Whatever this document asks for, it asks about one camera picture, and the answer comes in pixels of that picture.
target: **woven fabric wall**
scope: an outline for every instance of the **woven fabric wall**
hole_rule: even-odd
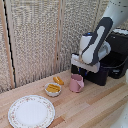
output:
[[[71,67],[71,54],[78,53],[81,36],[93,30],[98,4],[98,0],[66,0],[65,2],[59,71]]]
[[[98,13],[97,13],[97,19],[96,19],[95,27],[94,28],[96,28],[99,20],[103,16],[104,11],[105,11],[105,9],[107,7],[108,2],[109,2],[109,0],[100,0],[99,9],[98,9]],[[126,22],[124,22],[122,25],[120,25],[118,28],[128,30],[128,20]]]
[[[0,93],[12,89],[2,15],[0,10]]]
[[[17,86],[54,74],[59,0],[7,0],[6,6]]]

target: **plate rim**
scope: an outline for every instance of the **plate rim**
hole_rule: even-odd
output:
[[[42,96],[39,96],[39,95],[27,95],[27,96],[23,96],[23,97],[17,99],[15,102],[13,102],[13,104],[12,104],[12,105],[10,106],[10,108],[9,108],[9,111],[8,111],[8,121],[9,121],[9,123],[10,123],[14,128],[20,128],[20,127],[14,126],[13,123],[12,123],[12,121],[11,121],[11,119],[10,119],[10,117],[9,117],[11,108],[12,108],[13,105],[14,105],[16,102],[18,102],[19,100],[21,100],[21,99],[23,99],[23,98],[25,98],[25,97],[31,97],[31,96],[32,96],[32,97],[41,97],[41,98],[44,98],[45,100],[49,101],[49,103],[51,104],[51,106],[52,106],[52,108],[53,108],[53,118],[52,118],[52,120],[50,121],[50,123],[49,123],[47,126],[41,127],[41,128],[47,128],[47,127],[48,127],[49,125],[51,125],[51,123],[53,122],[53,120],[54,120],[54,118],[55,118],[55,108],[54,108],[52,102],[51,102],[50,100],[48,100],[47,98],[42,97]]]

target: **pink mug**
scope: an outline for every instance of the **pink mug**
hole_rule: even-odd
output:
[[[78,74],[72,74],[69,89],[73,92],[80,92],[84,87],[83,77]]]

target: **wooden table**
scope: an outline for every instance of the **wooden table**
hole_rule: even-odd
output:
[[[53,82],[53,76],[1,94],[0,128],[12,128],[8,122],[8,110],[15,100],[27,95],[43,96],[53,103],[56,114],[49,128],[109,128],[128,101],[125,77],[108,77],[105,86],[86,80],[84,90],[73,93],[69,90],[70,71],[54,76],[60,76],[65,83],[58,97],[49,97],[44,90],[46,83]]]

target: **cable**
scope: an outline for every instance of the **cable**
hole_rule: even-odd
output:
[[[103,66],[101,66],[101,67],[102,68],[118,68],[118,67],[122,66],[127,61],[127,59],[128,59],[128,57],[125,59],[125,61],[122,64],[120,64],[120,65],[118,65],[116,67],[103,67]]]

